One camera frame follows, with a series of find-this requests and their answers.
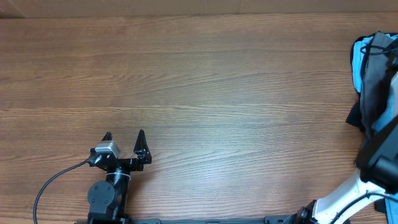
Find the light blue denim jeans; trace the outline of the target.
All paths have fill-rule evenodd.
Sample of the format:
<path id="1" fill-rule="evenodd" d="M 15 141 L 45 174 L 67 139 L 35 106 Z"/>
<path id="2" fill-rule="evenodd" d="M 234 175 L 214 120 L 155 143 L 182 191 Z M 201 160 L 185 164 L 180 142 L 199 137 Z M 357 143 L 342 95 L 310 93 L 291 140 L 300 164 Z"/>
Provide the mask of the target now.
<path id="1" fill-rule="evenodd" d="M 383 114 L 373 124 L 373 130 L 379 134 L 393 118 L 397 116 L 397 73 L 391 79 L 387 106 Z M 388 224 L 397 224 L 397 203 L 390 199 L 382 199 L 375 208 L 379 208 L 386 214 Z"/>

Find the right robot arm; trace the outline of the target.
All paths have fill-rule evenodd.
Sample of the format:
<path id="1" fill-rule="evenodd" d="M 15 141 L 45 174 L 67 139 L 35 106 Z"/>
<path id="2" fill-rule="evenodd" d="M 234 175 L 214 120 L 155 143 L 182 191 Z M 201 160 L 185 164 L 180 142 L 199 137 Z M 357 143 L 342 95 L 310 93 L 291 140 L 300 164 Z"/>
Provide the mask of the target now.
<path id="1" fill-rule="evenodd" d="M 326 197 L 279 223 L 348 223 L 370 203 L 397 202 L 397 34 L 358 38 L 351 49 L 359 95 L 346 122 L 365 135 L 353 175 Z"/>

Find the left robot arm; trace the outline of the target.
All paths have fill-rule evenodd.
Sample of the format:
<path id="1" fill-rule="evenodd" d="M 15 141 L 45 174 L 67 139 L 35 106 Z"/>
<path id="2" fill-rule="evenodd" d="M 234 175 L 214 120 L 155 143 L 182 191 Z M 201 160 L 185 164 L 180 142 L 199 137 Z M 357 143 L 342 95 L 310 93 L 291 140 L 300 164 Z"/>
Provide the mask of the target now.
<path id="1" fill-rule="evenodd" d="M 145 164 L 152 162 L 144 130 L 139 131 L 133 153 L 135 158 L 120 159 L 120 150 L 110 132 L 90 149 L 87 163 L 106 171 L 106 177 L 88 191 L 88 223 L 132 223 L 126 213 L 131 172 L 142 171 Z"/>

